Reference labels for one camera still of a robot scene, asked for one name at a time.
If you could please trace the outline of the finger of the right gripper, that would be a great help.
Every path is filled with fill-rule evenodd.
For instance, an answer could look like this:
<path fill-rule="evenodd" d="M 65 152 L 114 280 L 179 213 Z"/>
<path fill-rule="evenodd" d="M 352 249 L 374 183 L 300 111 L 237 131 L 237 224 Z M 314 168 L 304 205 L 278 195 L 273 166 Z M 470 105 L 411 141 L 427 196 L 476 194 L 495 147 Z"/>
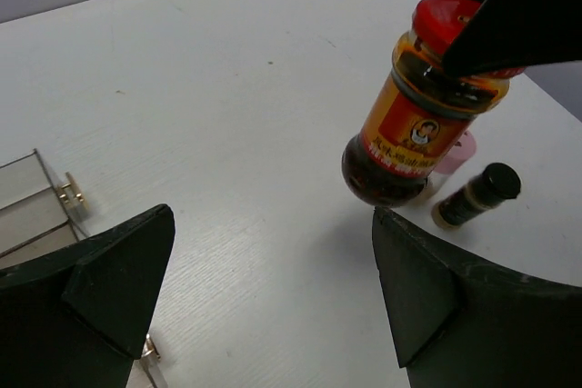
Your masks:
<path fill-rule="evenodd" d="M 581 0 L 476 0 L 476 14 L 445 51 L 453 76 L 581 58 Z"/>

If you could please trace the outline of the red lid sauce jar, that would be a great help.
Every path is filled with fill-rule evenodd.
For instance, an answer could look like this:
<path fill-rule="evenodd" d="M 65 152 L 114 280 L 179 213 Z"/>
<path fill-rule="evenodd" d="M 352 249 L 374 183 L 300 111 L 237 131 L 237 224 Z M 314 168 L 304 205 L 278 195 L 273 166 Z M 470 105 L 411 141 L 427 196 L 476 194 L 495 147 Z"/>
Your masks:
<path fill-rule="evenodd" d="M 462 134 L 507 94 L 519 70 L 453 77 L 449 46 L 476 14 L 475 0 L 421 0 L 396 42 L 392 69 L 360 132 L 346 145 L 342 174 L 360 200 L 399 207 L 418 197 Z"/>

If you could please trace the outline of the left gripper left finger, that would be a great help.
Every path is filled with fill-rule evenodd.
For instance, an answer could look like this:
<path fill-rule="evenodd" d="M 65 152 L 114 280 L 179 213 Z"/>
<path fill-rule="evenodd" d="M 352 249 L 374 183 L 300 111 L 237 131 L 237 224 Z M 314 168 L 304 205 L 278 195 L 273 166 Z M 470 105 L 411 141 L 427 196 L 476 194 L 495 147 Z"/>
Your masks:
<path fill-rule="evenodd" d="M 176 235 L 159 204 L 79 243 L 1 272 L 4 387 L 124 387 Z"/>

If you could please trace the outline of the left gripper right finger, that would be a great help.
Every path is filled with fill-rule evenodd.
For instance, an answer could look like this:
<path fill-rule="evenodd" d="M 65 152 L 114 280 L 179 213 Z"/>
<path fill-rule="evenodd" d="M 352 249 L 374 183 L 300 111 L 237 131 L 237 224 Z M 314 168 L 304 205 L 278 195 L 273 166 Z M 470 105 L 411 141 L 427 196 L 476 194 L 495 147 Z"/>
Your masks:
<path fill-rule="evenodd" d="M 508 269 L 373 215 L 398 365 L 414 387 L 578 387 L 581 291 Z"/>

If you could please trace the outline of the pink cap white bottle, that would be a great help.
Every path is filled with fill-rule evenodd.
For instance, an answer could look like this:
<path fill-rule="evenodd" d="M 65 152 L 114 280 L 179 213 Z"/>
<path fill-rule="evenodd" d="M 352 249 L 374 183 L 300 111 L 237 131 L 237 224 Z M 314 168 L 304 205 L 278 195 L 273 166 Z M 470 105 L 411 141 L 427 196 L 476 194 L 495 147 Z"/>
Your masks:
<path fill-rule="evenodd" d="M 476 151 L 477 142 L 475 137 L 469 131 L 465 131 L 449 149 L 433 172 L 436 174 L 451 175 L 466 161 L 472 158 Z"/>

